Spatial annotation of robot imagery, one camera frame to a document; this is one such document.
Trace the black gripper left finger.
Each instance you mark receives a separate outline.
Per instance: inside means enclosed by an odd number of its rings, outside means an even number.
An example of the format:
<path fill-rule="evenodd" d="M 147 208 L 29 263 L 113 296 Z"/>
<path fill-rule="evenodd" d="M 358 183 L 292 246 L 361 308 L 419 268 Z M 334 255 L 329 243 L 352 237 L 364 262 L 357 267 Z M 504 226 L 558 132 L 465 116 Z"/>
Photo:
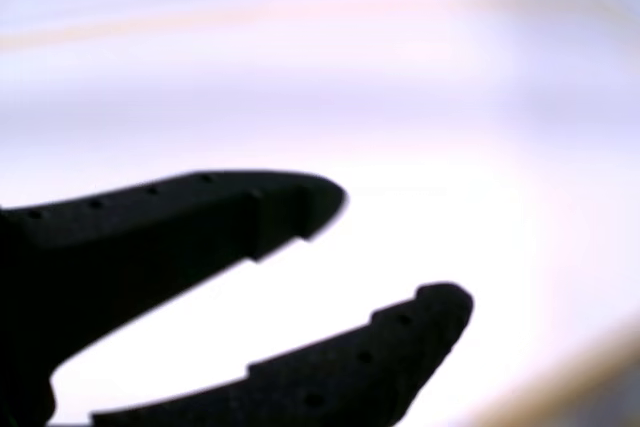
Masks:
<path fill-rule="evenodd" d="M 61 364 L 233 264 L 313 237 L 346 198 L 311 174 L 196 172 L 3 211 L 2 424 L 46 424 Z"/>

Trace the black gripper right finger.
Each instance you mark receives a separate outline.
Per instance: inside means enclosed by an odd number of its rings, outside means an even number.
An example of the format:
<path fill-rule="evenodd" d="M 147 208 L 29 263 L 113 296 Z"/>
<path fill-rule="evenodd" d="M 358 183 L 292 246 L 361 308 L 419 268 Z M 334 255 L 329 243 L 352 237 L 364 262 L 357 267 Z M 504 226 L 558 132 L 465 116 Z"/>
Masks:
<path fill-rule="evenodd" d="M 466 328 L 472 296 L 451 283 L 375 312 L 368 324 L 252 365 L 246 378 L 96 414 L 96 426 L 393 426 Z"/>

